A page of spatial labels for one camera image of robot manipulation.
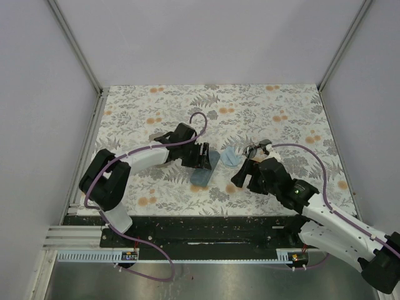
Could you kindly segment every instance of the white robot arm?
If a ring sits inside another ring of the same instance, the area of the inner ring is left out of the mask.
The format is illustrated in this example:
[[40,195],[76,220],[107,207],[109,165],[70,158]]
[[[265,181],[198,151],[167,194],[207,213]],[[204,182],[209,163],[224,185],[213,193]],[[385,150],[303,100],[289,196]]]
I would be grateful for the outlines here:
[[371,286],[390,294],[400,279],[400,234],[388,236],[342,211],[308,182],[293,179],[278,161],[279,156],[253,161],[257,148],[269,155],[268,142],[245,150],[247,159],[232,183],[241,188],[250,175],[250,191],[272,194],[285,208],[298,213],[287,229],[298,234],[304,244],[342,259],[361,272]]

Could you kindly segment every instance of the blue fabric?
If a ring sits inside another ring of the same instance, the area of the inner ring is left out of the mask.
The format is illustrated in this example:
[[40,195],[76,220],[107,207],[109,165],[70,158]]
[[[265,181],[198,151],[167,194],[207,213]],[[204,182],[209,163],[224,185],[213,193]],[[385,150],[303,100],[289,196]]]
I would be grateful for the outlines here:
[[231,146],[228,146],[221,153],[221,161],[225,166],[236,167],[241,162],[241,155],[236,155],[235,149]]

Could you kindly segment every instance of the metal floor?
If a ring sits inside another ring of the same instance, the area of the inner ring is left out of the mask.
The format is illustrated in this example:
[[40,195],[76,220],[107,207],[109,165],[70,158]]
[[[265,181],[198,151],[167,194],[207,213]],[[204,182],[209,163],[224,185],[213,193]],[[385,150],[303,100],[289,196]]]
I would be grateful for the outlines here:
[[[312,254],[312,261],[322,254]],[[169,276],[167,264],[138,264],[137,271]],[[280,271],[265,265],[178,264],[173,282],[150,281],[112,265],[57,262],[46,299],[59,300],[247,300],[247,299],[379,299],[361,275],[330,257],[320,268]]]

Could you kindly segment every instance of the table surface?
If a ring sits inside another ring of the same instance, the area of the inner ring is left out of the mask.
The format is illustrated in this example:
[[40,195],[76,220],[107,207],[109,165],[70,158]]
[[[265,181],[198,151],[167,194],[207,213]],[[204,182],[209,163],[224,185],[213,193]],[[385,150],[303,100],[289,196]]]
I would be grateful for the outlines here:
[[[237,153],[249,144],[270,139],[274,144],[298,143],[312,149],[327,167],[327,195],[349,214],[356,210],[339,160],[323,105],[314,84],[225,84],[183,86],[111,86],[104,108],[94,153],[107,148],[125,153],[148,144],[153,134],[173,131],[180,122],[189,124],[196,111],[206,114],[209,124],[199,142],[222,152],[232,146]],[[199,131],[204,121],[193,119]],[[294,178],[301,178],[322,191],[318,162],[302,149],[276,149]],[[259,153],[256,159],[265,156]],[[190,184],[194,169],[180,160],[152,167],[129,178],[123,203],[130,215],[198,216],[290,215],[274,196],[238,189],[230,182],[238,167],[218,162],[207,187]],[[77,214],[97,214],[83,207]]]

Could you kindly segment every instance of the metal frame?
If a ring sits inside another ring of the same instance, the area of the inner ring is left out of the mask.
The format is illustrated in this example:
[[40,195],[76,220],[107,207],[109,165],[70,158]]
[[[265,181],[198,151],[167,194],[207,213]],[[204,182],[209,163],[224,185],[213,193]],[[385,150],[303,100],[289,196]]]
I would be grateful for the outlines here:
[[371,8],[373,2],[375,0],[364,0],[361,7],[359,8],[356,16],[354,17],[349,29],[347,30],[346,35],[340,43],[339,48],[337,49],[335,55],[332,58],[331,63],[329,64],[324,76],[321,79],[321,82],[317,85],[318,91],[322,93],[326,84],[329,81],[329,78],[332,76],[333,72],[336,70],[338,64],[340,63],[343,54],[346,52],[349,47],[351,41],[353,40],[354,34],[358,30],[360,24],[365,19],[369,9]]
[[46,0],[47,4],[49,5],[50,10],[52,11],[59,27],[62,30],[67,42],[71,46],[72,51],[76,55],[77,60],[81,64],[82,68],[84,69],[87,78],[90,80],[93,89],[96,91],[97,95],[100,96],[101,91],[103,88],[101,87],[99,81],[97,80],[96,76],[94,75],[88,61],[85,58],[81,48],[79,47],[78,42],[76,41],[74,34],[71,31],[71,28],[68,26],[66,18],[63,15],[63,12],[60,10],[60,7],[56,0]]

